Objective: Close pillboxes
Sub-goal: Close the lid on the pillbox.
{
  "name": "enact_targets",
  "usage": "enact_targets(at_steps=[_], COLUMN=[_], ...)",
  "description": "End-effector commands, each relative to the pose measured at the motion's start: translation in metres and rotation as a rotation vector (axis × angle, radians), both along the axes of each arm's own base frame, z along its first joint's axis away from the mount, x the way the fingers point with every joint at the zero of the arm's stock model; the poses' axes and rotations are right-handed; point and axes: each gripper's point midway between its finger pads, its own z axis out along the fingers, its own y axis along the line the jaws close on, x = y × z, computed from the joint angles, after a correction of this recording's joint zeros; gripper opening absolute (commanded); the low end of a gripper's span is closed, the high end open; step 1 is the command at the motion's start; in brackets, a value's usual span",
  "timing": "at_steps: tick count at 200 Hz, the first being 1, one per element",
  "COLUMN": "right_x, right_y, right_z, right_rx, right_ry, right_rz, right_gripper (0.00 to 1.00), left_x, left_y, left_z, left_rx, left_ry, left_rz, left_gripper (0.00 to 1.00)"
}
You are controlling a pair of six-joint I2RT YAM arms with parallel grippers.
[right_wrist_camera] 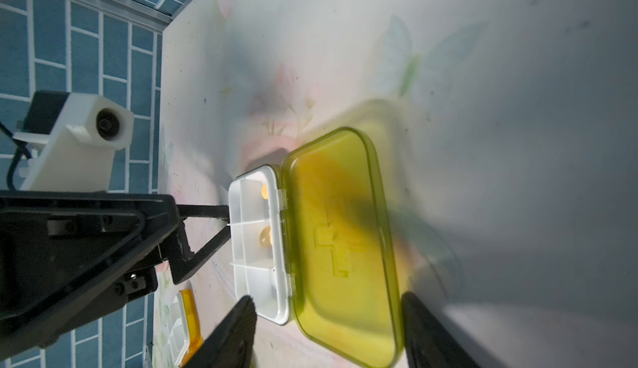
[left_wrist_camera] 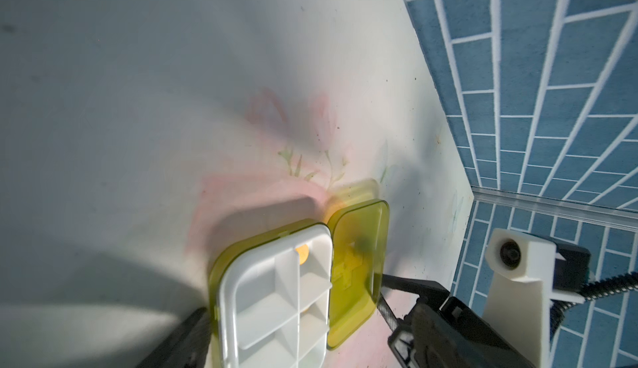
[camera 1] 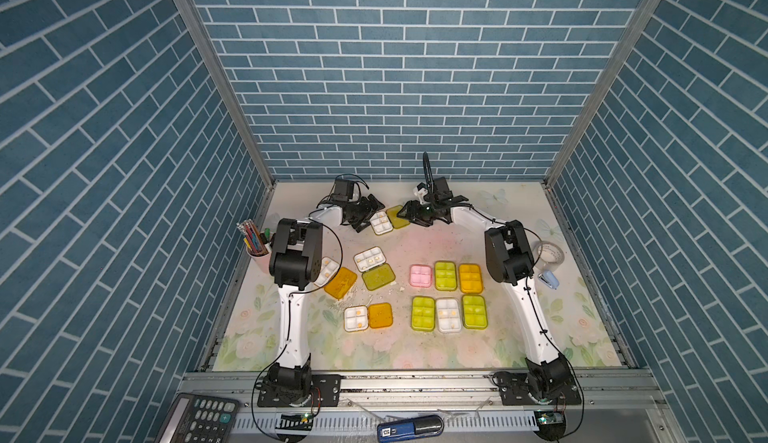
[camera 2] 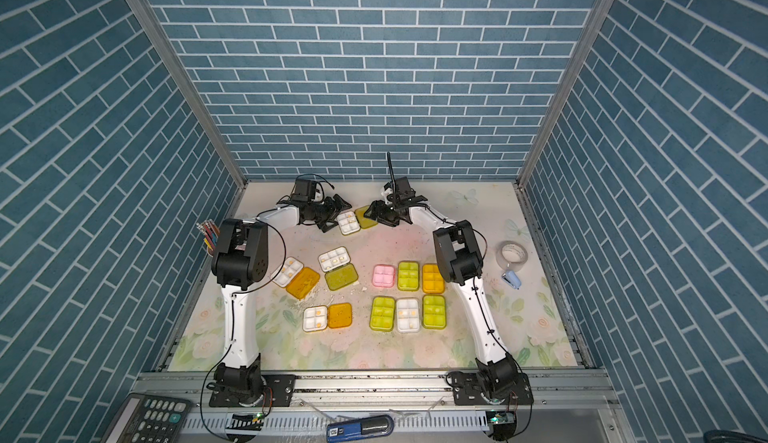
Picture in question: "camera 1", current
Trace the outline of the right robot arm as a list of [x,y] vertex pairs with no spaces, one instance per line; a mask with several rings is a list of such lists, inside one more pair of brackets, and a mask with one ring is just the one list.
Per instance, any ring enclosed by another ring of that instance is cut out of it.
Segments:
[[523,332],[526,384],[531,398],[549,403],[574,386],[574,370],[554,343],[535,289],[534,252],[528,232],[518,220],[501,221],[476,209],[451,191],[447,179],[429,172],[398,216],[422,227],[437,221],[458,224],[483,236],[486,268],[510,295]]

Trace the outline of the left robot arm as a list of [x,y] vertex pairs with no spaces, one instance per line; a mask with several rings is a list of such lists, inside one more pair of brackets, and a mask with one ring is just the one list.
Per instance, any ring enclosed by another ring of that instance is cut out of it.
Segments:
[[279,346],[260,384],[259,404],[299,406],[320,394],[312,383],[307,298],[323,289],[341,270],[344,256],[323,264],[323,236],[344,221],[338,204],[322,203],[303,219],[284,218],[271,242],[269,273],[279,296]]

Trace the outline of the pink pillbox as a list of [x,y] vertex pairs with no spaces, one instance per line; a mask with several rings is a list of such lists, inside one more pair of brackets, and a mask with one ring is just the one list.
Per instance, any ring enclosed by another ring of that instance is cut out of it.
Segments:
[[432,267],[414,264],[409,270],[409,284],[414,288],[430,288],[433,282]]

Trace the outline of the clear pillbox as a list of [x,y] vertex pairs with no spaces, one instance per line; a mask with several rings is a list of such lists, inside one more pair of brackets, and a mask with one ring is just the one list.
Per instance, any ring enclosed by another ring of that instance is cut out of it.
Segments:
[[440,298],[436,300],[437,328],[441,333],[458,333],[462,328],[458,300]]

